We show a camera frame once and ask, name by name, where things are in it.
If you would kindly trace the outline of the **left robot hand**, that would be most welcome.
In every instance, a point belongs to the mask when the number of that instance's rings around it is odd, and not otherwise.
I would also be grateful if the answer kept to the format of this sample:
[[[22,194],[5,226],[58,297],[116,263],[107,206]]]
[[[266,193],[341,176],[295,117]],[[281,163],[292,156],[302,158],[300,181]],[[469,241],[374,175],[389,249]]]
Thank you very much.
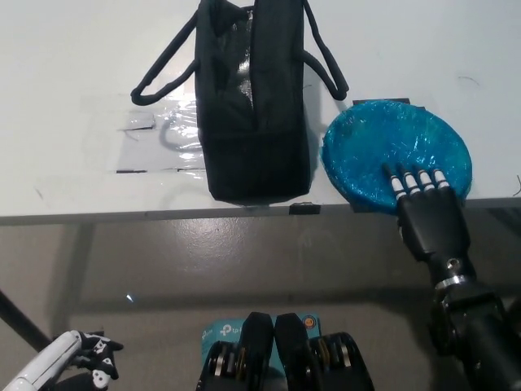
[[[6,390],[50,390],[70,366],[90,372],[91,390],[106,390],[119,378],[114,353],[124,346],[101,334],[70,330],[38,353],[5,387]]]

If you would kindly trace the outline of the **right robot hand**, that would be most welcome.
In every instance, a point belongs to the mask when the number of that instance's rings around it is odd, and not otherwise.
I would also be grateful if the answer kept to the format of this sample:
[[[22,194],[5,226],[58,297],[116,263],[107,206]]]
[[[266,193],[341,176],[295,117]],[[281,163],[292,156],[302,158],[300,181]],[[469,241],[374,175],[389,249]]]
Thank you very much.
[[[396,197],[402,241],[416,261],[427,265],[431,284],[444,289],[476,279],[468,256],[470,236],[462,202],[441,169],[382,170]]]

